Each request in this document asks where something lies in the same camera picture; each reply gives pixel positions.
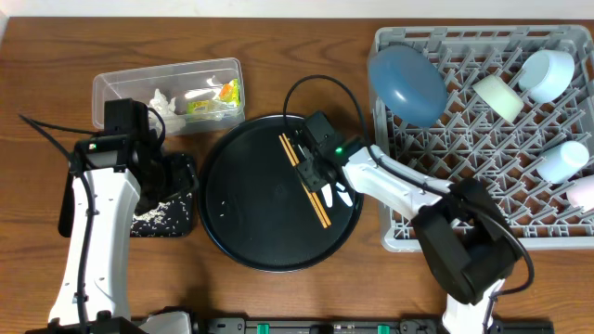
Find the dark blue plate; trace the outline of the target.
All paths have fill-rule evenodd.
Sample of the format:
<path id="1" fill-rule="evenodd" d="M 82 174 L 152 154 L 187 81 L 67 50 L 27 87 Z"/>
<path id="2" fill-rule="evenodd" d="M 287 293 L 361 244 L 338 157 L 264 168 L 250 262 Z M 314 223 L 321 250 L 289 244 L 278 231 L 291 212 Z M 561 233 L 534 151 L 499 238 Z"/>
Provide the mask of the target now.
<path id="1" fill-rule="evenodd" d="M 419 51 L 392 45 L 368 61 L 371 88 L 402 121 L 431 127 L 444 113 L 447 91 L 444 79 Z"/>

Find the small white cup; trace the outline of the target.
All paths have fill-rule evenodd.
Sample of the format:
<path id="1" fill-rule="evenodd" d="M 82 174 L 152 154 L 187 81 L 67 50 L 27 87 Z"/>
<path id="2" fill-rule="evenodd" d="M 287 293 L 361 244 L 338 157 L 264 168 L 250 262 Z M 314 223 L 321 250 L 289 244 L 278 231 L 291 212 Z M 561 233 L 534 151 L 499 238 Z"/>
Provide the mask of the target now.
<path id="1" fill-rule="evenodd" d="M 543 160 L 536 167 L 540 177 L 552 184 L 561 184 L 587 164 L 589 151 L 577 141 L 567 141 L 544 151 L 541 157 Z"/>

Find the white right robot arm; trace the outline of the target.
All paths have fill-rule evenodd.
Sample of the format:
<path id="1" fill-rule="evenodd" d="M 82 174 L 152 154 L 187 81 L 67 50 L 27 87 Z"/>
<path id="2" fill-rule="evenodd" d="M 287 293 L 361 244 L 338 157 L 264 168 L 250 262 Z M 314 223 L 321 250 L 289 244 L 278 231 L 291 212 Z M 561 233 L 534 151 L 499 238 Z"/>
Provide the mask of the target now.
<path id="1" fill-rule="evenodd" d="M 297 140 L 290 145 L 309 190 L 348 186 L 402 214 L 414 229 L 433 277 L 447 294 L 441 327 L 447 333 L 488 333 L 503 287 L 519 260 L 531 260 L 486 188 L 457 183 L 395 161 L 376 145 Z"/>

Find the pink cup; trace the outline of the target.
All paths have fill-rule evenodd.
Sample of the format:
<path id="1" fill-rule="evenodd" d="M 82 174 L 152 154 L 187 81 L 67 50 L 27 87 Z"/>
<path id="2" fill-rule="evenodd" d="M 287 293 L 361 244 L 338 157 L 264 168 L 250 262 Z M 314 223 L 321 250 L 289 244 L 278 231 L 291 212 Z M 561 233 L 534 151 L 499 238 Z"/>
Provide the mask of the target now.
<path id="1" fill-rule="evenodd" d="M 591 211 L 594 207 L 594 176 L 586 176 L 575 181 L 566 192 L 566 197 L 575 208 L 582 212 Z"/>

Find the white napkin waste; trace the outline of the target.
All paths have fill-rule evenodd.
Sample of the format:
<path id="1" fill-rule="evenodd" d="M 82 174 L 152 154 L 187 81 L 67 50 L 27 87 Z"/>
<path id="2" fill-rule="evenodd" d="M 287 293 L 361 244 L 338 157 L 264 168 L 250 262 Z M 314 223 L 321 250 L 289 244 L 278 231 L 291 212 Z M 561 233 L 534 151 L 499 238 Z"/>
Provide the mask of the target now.
<path id="1" fill-rule="evenodd" d="M 186 126 L 184 117 L 175 112 L 175 98 L 168 100 L 159 89 L 155 90 L 154 97 L 149 101 L 148 106 L 161 116 L 166 135 L 176 135 Z"/>

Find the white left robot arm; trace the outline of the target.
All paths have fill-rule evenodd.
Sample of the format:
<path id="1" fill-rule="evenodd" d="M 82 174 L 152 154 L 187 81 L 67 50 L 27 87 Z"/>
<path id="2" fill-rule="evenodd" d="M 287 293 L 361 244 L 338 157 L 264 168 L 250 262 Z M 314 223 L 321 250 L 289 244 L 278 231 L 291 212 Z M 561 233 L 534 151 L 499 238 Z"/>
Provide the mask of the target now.
<path id="1" fill-rule="evenodd" d="M 133 217 L 198 187 L 195 161 L 164 153 L 156 135 L 95 135 L 67 153 L 71 241 L 47 331 L 130 328 L 127 269 Z"/>

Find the pale green bowl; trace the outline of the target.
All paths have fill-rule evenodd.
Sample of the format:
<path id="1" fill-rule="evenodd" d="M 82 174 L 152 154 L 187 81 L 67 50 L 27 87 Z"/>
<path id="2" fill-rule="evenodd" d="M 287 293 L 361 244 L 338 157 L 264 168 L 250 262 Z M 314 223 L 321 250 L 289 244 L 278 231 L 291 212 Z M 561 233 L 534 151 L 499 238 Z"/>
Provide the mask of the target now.
<path id="1" fill-rule="evenodd" d="M 496 75 L 486 76 L 472 89 L 506 122 L 513 123 L 523 109 L 523 100 Z"/>

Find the light blue saucer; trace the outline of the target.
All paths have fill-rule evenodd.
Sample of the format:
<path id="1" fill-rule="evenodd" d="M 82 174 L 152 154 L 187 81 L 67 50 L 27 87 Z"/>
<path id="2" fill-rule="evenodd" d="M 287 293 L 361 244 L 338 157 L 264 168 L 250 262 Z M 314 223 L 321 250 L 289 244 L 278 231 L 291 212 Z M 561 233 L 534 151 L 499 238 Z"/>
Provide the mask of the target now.
<path id="1" fill-rule="evenodd" d="M 544 104 L 559 97 L 569 86 L 575 63 L 567 52 L 540 50 L 524 62 L 522 70 L 520 88 L 535 102 Z"/>

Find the white plastic knife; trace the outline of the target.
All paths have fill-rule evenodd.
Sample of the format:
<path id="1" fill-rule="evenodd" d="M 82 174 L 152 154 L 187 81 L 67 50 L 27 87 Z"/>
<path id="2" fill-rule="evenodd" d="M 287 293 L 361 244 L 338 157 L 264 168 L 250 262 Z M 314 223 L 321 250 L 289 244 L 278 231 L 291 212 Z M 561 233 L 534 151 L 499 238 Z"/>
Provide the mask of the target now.
<path id="1" fill-rule="evenodd" d="M 353 200 L 351 199 L 351 196 L 347 190 L 347 188 L 345 186 L 343 186 L 341 183 L 337 182 L 335 184 L 336 190 L 337 190 L 337 194 L 339 196 L 339 198 L 342 200 L 342 202 L 347 206 L 347 207 L 352 207 L 353 206 Z"/>
<path id="2" fill-rule="evenodd" d="M 333 206 L 333 195 L 332 195 L 332 188 L 330 184 L 326 184 L 321 188 L 322 195 L 324 201 L 326 203 L 327 208 L 331 208 Z"/>

